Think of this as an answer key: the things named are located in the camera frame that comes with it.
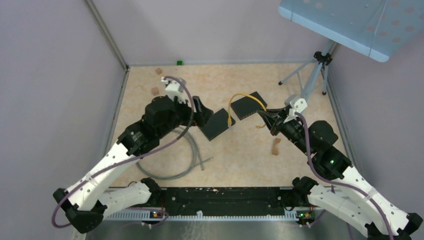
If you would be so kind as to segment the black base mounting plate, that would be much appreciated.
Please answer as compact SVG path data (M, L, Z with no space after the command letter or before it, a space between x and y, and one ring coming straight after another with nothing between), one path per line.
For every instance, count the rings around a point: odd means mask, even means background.
M142 208L157 208L171 217L282 216L297 208L314 209L307 197L292 187L168 187L154 193Z

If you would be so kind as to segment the small wooden piece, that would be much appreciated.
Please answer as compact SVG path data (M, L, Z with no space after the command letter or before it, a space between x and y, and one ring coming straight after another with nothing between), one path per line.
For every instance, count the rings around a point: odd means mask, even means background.
M274 156L278 156L279 155L279 148L278 145L281 142L280 138L275 138L272 142L272 147L271 147L271 154Z

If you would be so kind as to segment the black network switch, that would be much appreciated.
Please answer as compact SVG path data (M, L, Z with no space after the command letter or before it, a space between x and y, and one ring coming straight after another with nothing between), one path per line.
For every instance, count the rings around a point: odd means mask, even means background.
M230 104L230 107L239 120L243 120L255 114L258 110L263 110L263 107L256 100L247 96L243 96L242 98L233 101Z
M224 108L215 112L205 126L199 128L209 142L229 129L228 111Z

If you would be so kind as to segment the grey tripod stand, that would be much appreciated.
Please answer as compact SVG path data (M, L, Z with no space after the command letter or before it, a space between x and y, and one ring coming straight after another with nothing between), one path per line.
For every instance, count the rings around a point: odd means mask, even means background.
M310 60L305 61L296 70L280 80L278 85L281 86L293 76L297 76L300 87L300 95L306 101L309 100L312 92L319 87L322 87L321 93L325 96L328 92L329 85L329 65L333 60L333 53L337 46L338 44L335 41L329 40L322 51L316 51ZM300 72L310 64L314 64L313 70L311 71L306 83L303 84Z

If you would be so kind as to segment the wooden cube near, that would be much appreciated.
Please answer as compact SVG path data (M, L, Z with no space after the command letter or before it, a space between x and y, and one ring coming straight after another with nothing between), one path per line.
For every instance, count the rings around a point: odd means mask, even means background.
M160 90L159 90L157 87L153 87L153 88L151 89L151 94L152 94L153 96L158 96L158 95L160 94Z

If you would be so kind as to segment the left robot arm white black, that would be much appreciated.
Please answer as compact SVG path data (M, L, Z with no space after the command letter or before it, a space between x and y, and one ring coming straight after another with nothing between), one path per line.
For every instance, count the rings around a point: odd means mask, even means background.
M62 209L69 225L85 234L105 217L135 205L154 207L160 202L161 189L150 177L117 191L107 192L111 184L140 158L159 152L160 140L179 126L187 132L191 126L203 127L213 115L198 96L179 102L176 97L155 97L145 107L141 119L129 125L109 152L77 183L53 193L57 202L51 223Z

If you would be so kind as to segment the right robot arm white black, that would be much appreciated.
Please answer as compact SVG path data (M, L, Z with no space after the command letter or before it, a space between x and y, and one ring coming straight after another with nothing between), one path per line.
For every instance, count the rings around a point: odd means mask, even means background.
M407 213L382 196L359 173L352 161L334 147L338 140L332 126L325 120L308 125L296 113L285 122L290 108L258 110L273 136L283 134L307 157L313 174L321 181L342 191L344 199L309 177L293 181L293 200L299 206L309 203L337 216L369 240L410 240L423 224L417 213Z

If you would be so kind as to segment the wooden cube far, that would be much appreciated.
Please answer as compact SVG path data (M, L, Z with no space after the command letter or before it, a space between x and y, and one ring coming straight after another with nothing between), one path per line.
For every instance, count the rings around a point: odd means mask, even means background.
M159 67L155 70L155 72L156 72L158 75L161 75L161 74L163 73L162 69L161 69L161 68L159 68Z

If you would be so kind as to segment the light blue perforated board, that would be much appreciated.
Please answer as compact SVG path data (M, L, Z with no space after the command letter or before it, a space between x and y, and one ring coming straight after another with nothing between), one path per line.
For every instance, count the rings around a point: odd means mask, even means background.
M283 0L278 12L381 63L424 29L423 0Z

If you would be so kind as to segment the wooden cube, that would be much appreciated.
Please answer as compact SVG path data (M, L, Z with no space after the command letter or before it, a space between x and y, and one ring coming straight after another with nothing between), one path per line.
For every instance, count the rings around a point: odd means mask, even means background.
M158 75L161 75L161 74L163 73L162 69L161 69L161 68L159 68L159 67L155 70L155 72L156 72Z
M151 89L151 94L152 94L153 96L158 96L158 95L160 94L160 90L159 90L157 87L153 87L153 88Z

